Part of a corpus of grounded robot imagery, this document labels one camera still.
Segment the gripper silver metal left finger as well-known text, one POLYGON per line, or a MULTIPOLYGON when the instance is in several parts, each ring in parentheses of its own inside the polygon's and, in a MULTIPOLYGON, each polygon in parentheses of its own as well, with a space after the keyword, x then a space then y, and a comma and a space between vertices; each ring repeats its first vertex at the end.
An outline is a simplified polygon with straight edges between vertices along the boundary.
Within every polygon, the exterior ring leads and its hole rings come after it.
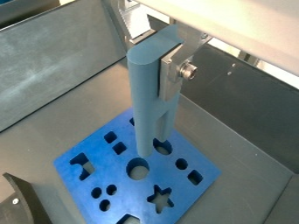
POLYGON ((136 45, 155 34, 155 30, 149 25, 145 9, 135 0, 117 0, 117 12, 120 14, 125 43, 128 45, 136 45))

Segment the gripper silver metal right finger with bolt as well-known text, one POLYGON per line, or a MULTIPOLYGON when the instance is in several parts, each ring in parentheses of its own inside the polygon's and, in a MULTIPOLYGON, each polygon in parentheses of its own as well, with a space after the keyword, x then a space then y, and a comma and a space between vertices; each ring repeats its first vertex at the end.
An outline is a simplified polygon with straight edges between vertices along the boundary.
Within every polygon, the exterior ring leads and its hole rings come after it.
POLYGON ((183 80, 195 78, 197 67, 192 56, 211 40, 211 35, 184 23, 176 24, 177 37, 181 43, 160 59, 159 97, 169 101, 180 92, 183 80))

